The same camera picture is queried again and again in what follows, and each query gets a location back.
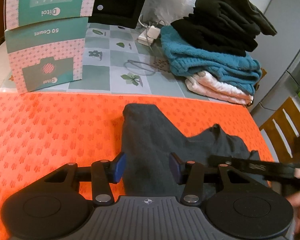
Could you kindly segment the dark grey long-sleeve shirt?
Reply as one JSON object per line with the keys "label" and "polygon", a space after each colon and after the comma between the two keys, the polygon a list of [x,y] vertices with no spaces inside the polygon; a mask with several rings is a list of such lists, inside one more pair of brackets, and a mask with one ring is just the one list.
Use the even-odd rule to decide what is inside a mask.
{"label": "dark grey long-sleeve shirt", "polygon": [[259,160],[240,137],[226,134],[214,124],[198,135],[186,137],[155,105],[131,103],[123,110],[121,151],[127,156],[123,185],[128,196],[181,197],[169,168],[169,156],[207,165],[211,155]]}

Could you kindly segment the black folded clothes stack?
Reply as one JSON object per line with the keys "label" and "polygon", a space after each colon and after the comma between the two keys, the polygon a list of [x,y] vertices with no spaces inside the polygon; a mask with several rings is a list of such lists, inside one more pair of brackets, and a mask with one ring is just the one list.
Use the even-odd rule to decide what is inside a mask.
{"label": "black folded clothes stack", "polygon": [[193,12],[171,26],[195,48],[236,56],[254,51],[258,35],[277,34],[249,0],[196,0]]}

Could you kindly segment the wooden chair right side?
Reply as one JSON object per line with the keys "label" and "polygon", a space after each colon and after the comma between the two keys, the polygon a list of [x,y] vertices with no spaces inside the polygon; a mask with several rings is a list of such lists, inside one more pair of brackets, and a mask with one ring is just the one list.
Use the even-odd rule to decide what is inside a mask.
{"label": "wooden chair right side", "polygon": [[279,162],[300,162],[300,105],[295,98],[288,97],[260,130],[268,137]]}

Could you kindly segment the orange floral table mat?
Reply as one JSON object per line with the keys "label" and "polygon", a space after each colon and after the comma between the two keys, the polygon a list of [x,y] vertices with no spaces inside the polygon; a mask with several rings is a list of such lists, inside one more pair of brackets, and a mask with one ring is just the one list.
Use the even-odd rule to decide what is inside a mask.
{"label": "orange floral table mat", "polygon": [[[273,160],[257,124],[239,105],[153,95],[0,93],[0,209],[7,197],[66,163],[113,159],[129,103],[156,105],[188,137],[219,124],[262,160]],[[0,239],[8,239],[1,218]]]}

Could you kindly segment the pink folded towel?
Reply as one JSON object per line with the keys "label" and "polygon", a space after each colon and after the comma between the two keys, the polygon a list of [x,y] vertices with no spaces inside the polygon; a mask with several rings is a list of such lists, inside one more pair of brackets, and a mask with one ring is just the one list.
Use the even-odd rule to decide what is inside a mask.
{"label": "pink folded towel", "polygon": [[213,99],[227,101],[238,105],[249,105],[254,97],[239,88],[218,81],[207,71],[201,71],[185,79],[189,91]]}

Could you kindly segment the teal knitted sweater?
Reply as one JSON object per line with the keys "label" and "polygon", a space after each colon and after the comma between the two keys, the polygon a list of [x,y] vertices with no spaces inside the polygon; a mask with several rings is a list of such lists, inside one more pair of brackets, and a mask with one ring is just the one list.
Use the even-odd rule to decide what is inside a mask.
{"label": "teal knitted sweater", "polygon": [[260,63],[249,54],[236,56],[197,49],[184,41],[170,25],[160,31],[162,50],[175,76],[188,77],[207,71],[221,82],[254,95],[262,76]]}

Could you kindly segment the silver refrigerator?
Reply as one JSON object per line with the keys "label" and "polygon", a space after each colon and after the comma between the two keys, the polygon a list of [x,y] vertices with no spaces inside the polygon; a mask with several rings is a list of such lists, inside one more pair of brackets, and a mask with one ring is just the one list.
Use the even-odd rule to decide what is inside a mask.
{"label": "silver refrigerator", "polygon": [[265,15],[277,35],[258,36],[252,53],[266,71],[249,108],[258,126],[300,90],[300,0],[271,0]]}

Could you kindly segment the lower pink green box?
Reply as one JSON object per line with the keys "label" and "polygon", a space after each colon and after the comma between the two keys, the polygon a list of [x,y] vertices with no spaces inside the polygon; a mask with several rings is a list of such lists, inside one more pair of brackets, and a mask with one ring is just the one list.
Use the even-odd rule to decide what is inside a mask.
{"label": "lower pink green box", "polygon": [[5,31],[13,80],[24,94],[82,79],[86,17],[66,18]]}

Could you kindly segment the pink green box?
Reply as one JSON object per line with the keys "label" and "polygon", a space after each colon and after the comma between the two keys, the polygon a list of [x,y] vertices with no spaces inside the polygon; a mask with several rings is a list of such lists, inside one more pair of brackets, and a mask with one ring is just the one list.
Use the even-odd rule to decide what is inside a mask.
{"label": "pink green box", "polygon": [[88,17],[95,0],[5,0],[4,24],[12,30],[50,20]]}
{"label": "pink green box", "polygon": [[82,79],[86,17],[66,18],[5,31],[13,80],[24,94]]}

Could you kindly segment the white power strip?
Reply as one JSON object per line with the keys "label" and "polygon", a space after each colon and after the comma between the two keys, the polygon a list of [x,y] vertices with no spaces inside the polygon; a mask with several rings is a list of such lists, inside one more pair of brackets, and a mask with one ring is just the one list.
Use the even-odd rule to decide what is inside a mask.
{"label": "white power strip", "polygon": [[138,36],[138,42],[139,44],[145,46],[151,46],[153,42],[159,37],[159,35],[160,35],[160,29],[158,27],[151,25],[150,27],[147,27]]}

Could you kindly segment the black water dispenser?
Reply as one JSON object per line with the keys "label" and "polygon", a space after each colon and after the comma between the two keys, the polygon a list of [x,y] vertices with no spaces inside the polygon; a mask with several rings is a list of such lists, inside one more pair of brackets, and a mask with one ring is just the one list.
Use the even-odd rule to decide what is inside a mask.
{"label": "black water dispenser", "polygon": [[89,23],[136,28],[145,0],[95,0]]}

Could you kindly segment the clear plastic bag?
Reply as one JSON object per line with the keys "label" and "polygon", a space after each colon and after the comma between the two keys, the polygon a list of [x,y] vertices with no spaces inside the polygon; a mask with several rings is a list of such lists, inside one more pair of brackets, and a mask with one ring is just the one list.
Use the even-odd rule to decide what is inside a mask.
{"label": "clear plastic bag", "polygon": [[141,22],[169,25],[193,12],[196,0],[145,0],[141,11]]}

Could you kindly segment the upper pink green box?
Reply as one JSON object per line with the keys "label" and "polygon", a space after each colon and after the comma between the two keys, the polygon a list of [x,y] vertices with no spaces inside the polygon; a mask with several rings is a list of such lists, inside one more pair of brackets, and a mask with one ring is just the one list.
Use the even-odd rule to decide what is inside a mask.
{"label": "upper pink green box", "polygon": [[12,30],[50,20],[88,17],[95,0],[5,0],[4,24]]}

